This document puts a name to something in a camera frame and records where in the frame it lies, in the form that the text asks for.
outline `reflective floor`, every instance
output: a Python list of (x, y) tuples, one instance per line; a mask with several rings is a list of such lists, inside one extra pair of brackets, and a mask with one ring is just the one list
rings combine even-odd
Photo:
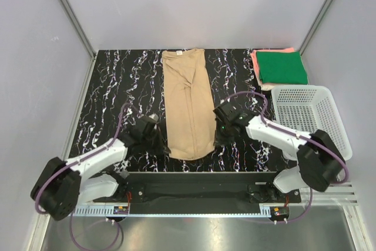
[[(292, 218), (303, 208), (291, 208), (291, 211)], [(98, 220), (92, 217), (73, 219), (77, 241), (87, 249), (103, 249), (116, 235), (116, 228), (106, 222), (84, 232)], [(67, 219), (51, 222), (42, 250), (78, 250), (69, 237), (68, 224)], [(111, 250), (355, 250), (344, 212), (336, 207), (313, 207), (301, 221), (277, 226), (228, 218), (128, 218), (121, 222), (121, 226), (123, 242), (119, 237)]]

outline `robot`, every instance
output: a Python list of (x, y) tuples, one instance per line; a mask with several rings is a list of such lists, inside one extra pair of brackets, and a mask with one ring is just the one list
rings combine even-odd
[[(229, 101), (221, 103), (214, 112), (216, 140), (231, 142), (235, 136), (260, 140), (281, 149), (285, 158), (298, 162), (297, 166), (279, 172), (272, 183), (254, 185), (252, 195), (256, 203), (276, 200), (292, 190), (306, 187), (324, 192), (335, 183), (345, 166), (334, 142), (323, 130), (308, 133), (289, 129), (265, 119), (262, 114), (240, 111)], [(169, 153), (157, 120), (156, 115), (141, 116), (122, 134), (116, 134), (92, 151), (67, 161), (58, 157), (51, 159), (31, 191), (37, 210), (62, 220), (76, 205), (100, 198), (121, 199), (127, 190), (126, 179), (113, 172), (98, 174), (138, 152)]]

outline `clothing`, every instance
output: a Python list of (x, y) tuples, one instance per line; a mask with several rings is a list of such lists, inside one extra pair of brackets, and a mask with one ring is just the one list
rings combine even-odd
[(262, 82), (308, 84), (299, 52), (257, 52), (256, 57)]
[(251, 58), (252, 58), (254, 73), (256, 75), (257, 83), (258, 83), (258, 85), (260, 85), (262, 91), (270, 91), (276, 85), (279, 85), (279, 83), (270, 83), (270, 82), (269, 83), (263, 83), (260, 80), (260, 68), (259, 68), (259, 64), (257, 63), (256, 52), (285, 52), (285, 53), (289, 53), (289, 52), (294, 52), (294, 51), (295, 51), (294, 48), (291, 47), (291, 48), (286, 48), (286, 49), (261, 49), (261, 50), (254, 50), (251, 53)]
[(162, 62), (170, 157), (202, 158), (214, 150), (216, 131), (204, 49), (163, 51)]

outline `green folded cloth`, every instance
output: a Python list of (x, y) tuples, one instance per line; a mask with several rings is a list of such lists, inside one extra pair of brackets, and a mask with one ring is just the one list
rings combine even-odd
[(263, 83), (288, 83), (308, 85), (299, 52), (256, 52), (260, 80)]

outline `floor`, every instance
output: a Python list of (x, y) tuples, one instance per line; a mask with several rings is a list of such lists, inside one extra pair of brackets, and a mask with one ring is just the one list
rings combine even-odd
[[(292, 207), (292, 217), (302, 210)], [(128, 218), (121, 222), (123, 243), (119, 239), (116, 246), (119, 251), (355, 251), (340, 207), (313, 207), (304, 219), (287, 225), (260, 225), (249, 220)], [(87, 249), (103, 249), (115, 238), (116, 229), (109, 223), (84, 232), (97, 221), (74, 218), (76, 240)], [(77, 250), (69, 237), (67, 219), (52, 222), (47, 234), (42, 250)]]
[[(206, 69), (214, 105), (237, 91), (261, 92), (254, 77), (251, 49), (207, 49)], [(274, 118), (270, 93), (267, 117)], [(162, 50), (99, 51), (85, 103), (75, 133), (70, 157), (103, 144), (115, 133), (120, 107), (131, 102), (143, 114), (158, 114), (165, 119), (163, 99)], [(262, 102), (251, 96), (239, 96), (238, 107), (260, 110)], [(134, 122), (128, 112), (123, 126)], [(232, 146), (219, 146), (197, 161), (171, 159), (167, 155), (129, 156), (112, 168), (117, 172), (254, 172), (283, 170), (293, 163), (283, 159), (281, 151), (256, 140), (236, 140)]]

